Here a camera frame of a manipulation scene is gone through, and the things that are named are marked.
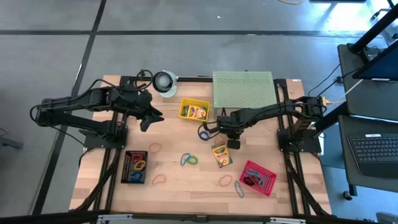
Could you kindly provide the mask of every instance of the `concrete floor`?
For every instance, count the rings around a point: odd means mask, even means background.
[[[0,1],[1,29],[91,30],[100,0]],[[365,3],[305,1],[292,6],[276,0],[156,1],[108,0],[99,30],[301,30],[335,33],[370,28]],[[135,75],[140,69],[171,70],[178,76],[211,75],[214,70],[271,71],[274,78],[299,78],[308,92],[339,63],[338,44],[355,37],[255,35],[101,35],[96,36],[80,92],[103,75]],[[20,151],[0,149],[0,217],[31,212],[49,160],[56,132],[40,128],[28,115],[43,98],[70,94],[88,41],[87,35],[0,35],[0,127],[24,143]],[[383,38],[371,45],[385,47]],[[340,75],[337,71],[332,77]],[[333,81],[331,78],[319,89]],[[335,85],[333,101],[343,94]],[[91,117],[91,113],[75,114]],[[68,132],[82,136],[77,130]],[[65,138],[44,206],[45,213],[67,211],[78,171],[81,146]],[[324,170],[332,211],[344,218],[372,218],[393,212],[398,194],[367,189],[355,203],[337,192],[346,190],[344,172]],[[369,195],[378,207],[367,206]]]

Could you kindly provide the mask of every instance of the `pink plastic basket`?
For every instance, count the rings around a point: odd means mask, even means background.
[[[246,178],[246,180],[248,178],[250,178],[250,175],[246,173],[246,170],[252,170],[252,171],[257,172],[261,176],[261,178],[263,178],[265,175],[267,175],[268,181],[264,181],[264,183],[262,183],[261,185],[258,185],[258,184],[249,185],[245,182],[245,178]],[[267,170],[266,168],[256,164],[253,161],[250,161],[250,160],[248,160],[246,162],[246,165],[244,166],[241,177],[239,178],[239,181],[241,183],[246,184],[247,186],[253,188],[254,190],[257,190],[258,192],[260,192],[266,196],[271,195],[272,189],[274,188],[275,180],[276,180],[275,173]]]

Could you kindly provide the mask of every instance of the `wooden tabletop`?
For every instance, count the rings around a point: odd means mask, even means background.
[[[120,76],[105,75],[104,79],[118,85]],[[202,141],[197,135],[200,123],[178,117],[182,98],[209,101],[212,104],[212,83],[178,82],[177,86],[177,94],[171,98],[161,97],[152,86],[148,88],[153,96],[152,105],[163,112],[165,120],[151,124],[146,133],[141,132],[139,128],[141,121],[133,117],[128,118],[127,146],[121,153],[111,211],[291,216],[285,164],[277,143],[277,118],[260,121],[255,126],[245,129],[241,136],[241,148],[229,150],[233,163],[219,168],[211,151],[214,141]],[[304,95],[300,80],[287,80],[287,86],[289,98]],[[112,114],[111,111],[94,113],[93,119],[110,120]],[[211,107],[209,121],[213,118]],[[162,149],[148,155],[146,182],[141,185],[122,184],[124,151],[148,151],[153,142],[161,144]],[[199,163],[195,166],[181,166],[180,158],[186,152],[196,156]],[[103,155],[104,149],[95,149],[82,159],[70,208],[79,206],[97,184]],[[300,155],[306,186],[322,208],[331,213],[319,160],[309,153]],[[277,174],[270,197],[241,184],[244,198],[239,198],[234,181],[238,180],[247,160],[252,160]],[[160,174],[166,176],[166,182],[152,185],[152,180]],[[221,187],[218,181],[224,175],[232,176],[233,180],[228,186]],[[104,188],[100,208],[104,207],[107,189],[108,184]],[[295,186],[295,190],[299,212],[303,213],[299,188]]]

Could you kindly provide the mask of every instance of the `yellow crayon box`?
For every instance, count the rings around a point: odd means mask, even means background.
[[[228,152],[228,149],[224,144],[221,145],[215,145],[211,147],[213,150],[213,154],[216,157],[218,167],[224,167],[227,166],[228,164],[232,163],[232,158]]]

